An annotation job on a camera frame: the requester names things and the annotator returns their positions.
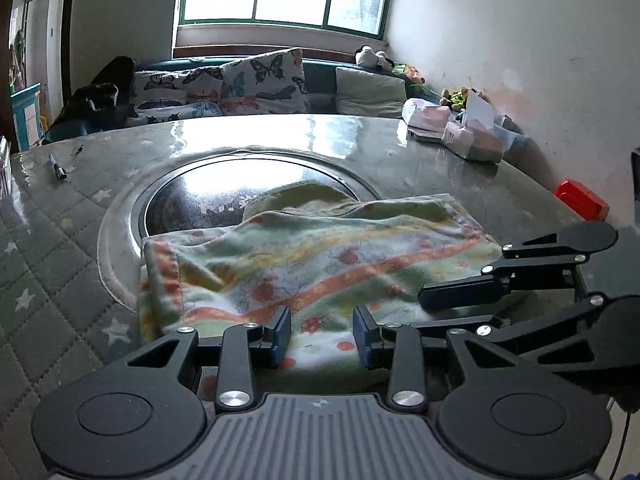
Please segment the colourful patterned garment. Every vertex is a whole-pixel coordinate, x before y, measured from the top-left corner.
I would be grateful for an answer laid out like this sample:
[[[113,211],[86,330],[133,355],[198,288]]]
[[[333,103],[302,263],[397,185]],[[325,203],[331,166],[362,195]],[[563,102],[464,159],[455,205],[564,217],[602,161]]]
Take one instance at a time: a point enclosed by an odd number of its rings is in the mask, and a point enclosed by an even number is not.
[[[150,236],[137,307],[153,341],[183,326],[215,337],[242,322],[292,314],[282,364],[256,377],[286,393],[352,393],[381,385],[352,336],[352,309],[381,323],[423,323],[422,286],[468,278],[500,247],[447,194],[357,202],[302,182],[251,200],[236,226]]]

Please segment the red plastic box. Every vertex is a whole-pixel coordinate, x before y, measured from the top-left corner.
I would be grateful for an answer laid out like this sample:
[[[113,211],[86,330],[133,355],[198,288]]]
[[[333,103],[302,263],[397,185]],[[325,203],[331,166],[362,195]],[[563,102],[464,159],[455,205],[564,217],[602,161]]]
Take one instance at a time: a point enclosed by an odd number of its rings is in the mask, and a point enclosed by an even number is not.
[[[604,221],[610,211],[607,202],[576,180],[562,181],[555,189],[554,196],[584,220]]]

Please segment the tissue pack near white card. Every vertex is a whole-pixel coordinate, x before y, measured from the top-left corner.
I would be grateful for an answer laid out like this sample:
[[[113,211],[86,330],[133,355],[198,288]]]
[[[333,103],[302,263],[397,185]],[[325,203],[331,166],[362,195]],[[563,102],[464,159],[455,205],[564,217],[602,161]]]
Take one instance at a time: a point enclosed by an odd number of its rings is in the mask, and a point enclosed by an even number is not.
[[[498,164],[504,152],[503,142],[484,129],[468,129],[448,122],[442,134],[442,145],[468,162]]]

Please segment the clear plastic storage box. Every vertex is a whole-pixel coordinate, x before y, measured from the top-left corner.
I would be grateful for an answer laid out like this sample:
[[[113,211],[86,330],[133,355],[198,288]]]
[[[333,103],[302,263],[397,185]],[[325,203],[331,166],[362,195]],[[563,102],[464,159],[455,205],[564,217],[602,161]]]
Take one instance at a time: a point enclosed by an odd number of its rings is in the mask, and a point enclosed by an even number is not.
[[[503,143],[504,149],[509,151],[513,145],[524,144],[526,136],[520,128],[514,124],[513,120],[506,115],[498,115],[494,120],[494,135]]]

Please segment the round glass turntable inset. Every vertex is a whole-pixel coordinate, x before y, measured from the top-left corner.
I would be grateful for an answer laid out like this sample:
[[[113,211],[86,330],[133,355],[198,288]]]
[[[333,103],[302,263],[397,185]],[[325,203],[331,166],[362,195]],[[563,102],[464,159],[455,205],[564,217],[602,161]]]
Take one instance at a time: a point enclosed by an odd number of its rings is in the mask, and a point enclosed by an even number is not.
[[[317,157],[287,151],[238,151],[170,170],[145,185],[132,207],[134,235],[235,226],[245,206],[275,188],[321,183],[358,202],[380,196],[353,172]]]

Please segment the pink tissue pack behind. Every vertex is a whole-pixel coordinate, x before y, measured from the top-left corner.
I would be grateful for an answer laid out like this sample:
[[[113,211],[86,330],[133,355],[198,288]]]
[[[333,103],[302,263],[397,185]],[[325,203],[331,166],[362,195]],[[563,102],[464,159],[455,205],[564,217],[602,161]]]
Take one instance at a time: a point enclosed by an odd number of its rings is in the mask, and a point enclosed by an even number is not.
[[[424,99],[408,99],[401,110],[401,118],[410,128],[424,131],[439,131],[449,122],[450,110]]]

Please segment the grey sofa cushion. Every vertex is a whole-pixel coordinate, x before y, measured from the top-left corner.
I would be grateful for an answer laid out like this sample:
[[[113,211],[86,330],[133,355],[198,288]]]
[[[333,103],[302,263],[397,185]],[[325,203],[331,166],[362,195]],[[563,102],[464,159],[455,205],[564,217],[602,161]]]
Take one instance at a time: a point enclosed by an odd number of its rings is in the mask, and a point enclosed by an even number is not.
[[[400,78],[337,67],[335,107],[338,114],[401,118],[407,101],[405,81]]]

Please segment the black marker pen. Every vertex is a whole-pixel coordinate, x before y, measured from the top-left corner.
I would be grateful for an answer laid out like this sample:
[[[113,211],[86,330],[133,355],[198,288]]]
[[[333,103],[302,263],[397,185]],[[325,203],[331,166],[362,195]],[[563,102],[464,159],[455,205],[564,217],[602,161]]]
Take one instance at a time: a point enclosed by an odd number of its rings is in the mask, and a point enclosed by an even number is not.
[[[58,163],[52,154],[48,156],[48,161],[54,171],[55,177],[60,181],[64,181],[67,178],[66,170]]]

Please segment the butterfly print folded blanket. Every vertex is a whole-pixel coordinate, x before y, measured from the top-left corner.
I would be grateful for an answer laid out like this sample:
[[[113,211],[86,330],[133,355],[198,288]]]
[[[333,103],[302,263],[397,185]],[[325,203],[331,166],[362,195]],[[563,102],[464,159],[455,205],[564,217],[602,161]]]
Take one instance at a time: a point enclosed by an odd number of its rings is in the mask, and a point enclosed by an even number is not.
[[[222,71],[216,66],[192,70],[140,70],[134,73],[127,127],[222,115]]]

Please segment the white plush toy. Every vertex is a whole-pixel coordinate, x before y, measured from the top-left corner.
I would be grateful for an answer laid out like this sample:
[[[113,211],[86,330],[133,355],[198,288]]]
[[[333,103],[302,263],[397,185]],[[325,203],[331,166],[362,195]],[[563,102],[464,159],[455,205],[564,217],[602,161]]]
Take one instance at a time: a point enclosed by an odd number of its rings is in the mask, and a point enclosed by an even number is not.
[[[355,52],[356,65],[367,70],[391,72],[395,63],[384,51],[375,52],[370,46],[362,46]]]

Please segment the butterfly print cushion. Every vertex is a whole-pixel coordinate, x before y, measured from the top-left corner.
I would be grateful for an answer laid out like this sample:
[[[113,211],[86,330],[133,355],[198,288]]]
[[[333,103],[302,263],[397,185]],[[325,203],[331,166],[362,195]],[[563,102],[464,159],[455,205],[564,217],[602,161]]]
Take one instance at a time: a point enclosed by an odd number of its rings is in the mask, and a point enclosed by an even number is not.
[[[218,105],[225,115],[309,113],[299,48],[249,56],[221,66]]]

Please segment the blue sofa bench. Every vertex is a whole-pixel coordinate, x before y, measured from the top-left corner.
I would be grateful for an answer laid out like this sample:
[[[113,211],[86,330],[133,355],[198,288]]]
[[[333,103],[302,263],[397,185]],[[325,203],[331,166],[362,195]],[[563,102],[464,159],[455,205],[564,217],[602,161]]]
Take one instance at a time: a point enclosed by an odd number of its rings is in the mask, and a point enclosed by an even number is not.
[[[204,66],[221,67],[226,63],[240,60],[239,56],[197,56],[196,58],[175,58],[146,65],[136,66],[136,72],[140,70],[192,70]],[[335,114],[336,78],[337,67],[353,68],[363,72],[397,77],[405,81],[406,93],[409,98],[420,98],[432,103],[436,102],[439,95],[428,88],[424,78],[418,70],[408,64],[398,64],[391,72],[378,72],[367,70],[349,62],[341,62],[338,57],[329,51],[309,51],[303,60],[306,78],[306,88],[309,94],[310,110],[316,114]]]

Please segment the black bag on sofa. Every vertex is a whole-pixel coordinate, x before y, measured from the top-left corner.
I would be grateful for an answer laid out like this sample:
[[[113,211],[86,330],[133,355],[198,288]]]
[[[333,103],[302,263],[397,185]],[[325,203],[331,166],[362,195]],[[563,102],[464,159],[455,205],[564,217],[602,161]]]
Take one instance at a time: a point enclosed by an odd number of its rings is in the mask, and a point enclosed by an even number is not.
[[[129,108],[136,62],[116,56],[93,78],[77,89],[44,135],[43,144],[122,128]]]

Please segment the blue white cabinet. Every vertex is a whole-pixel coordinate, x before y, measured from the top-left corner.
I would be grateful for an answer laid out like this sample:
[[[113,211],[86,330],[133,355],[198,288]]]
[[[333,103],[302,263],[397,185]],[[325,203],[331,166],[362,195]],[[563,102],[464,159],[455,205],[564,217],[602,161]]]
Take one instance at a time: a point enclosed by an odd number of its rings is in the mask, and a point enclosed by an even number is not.
[[[38,146],[43,138],[39,106],[40,88],[41,84],[37,82],[10,96],[19,152]]]

